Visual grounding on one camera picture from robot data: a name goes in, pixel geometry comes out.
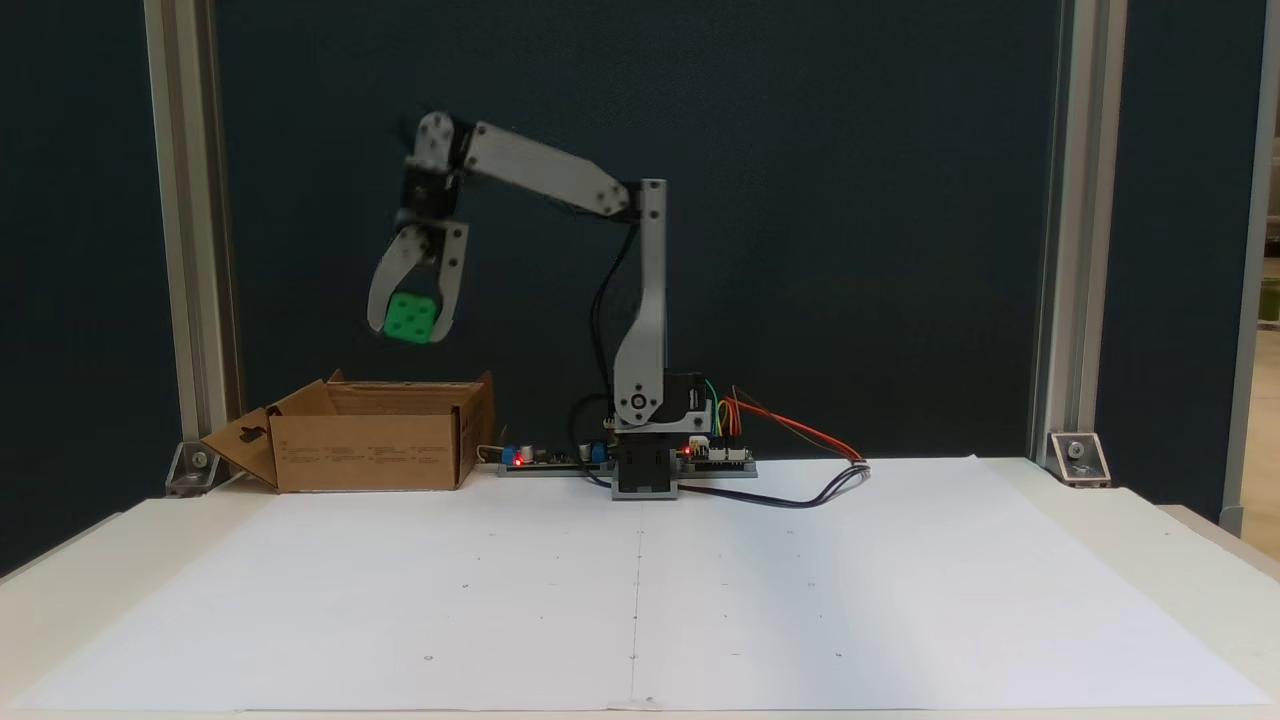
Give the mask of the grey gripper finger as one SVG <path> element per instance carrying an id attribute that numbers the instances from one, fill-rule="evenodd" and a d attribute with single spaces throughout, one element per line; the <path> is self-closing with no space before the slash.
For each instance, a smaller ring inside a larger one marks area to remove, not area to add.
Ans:
<path id="1" fill-rule="evenodd" d="M 367 324 L 378 334 L 431 334 L 439 313 L 433 242 L 406 228 L 387 247 L 367 293 Z"/>
<path id="2" fill-rule="evenodd" d="M 434 242 L 431 256 L 435 260 L 436 287 L 440 293 L 440 306 L 430 342 L 440 343 L 451 332 L 460 305 L 460 293 L 465 273 L 465 258 L 470 228 L 463 222 L 433 222 L 429 224 L 439 240 Z"/>

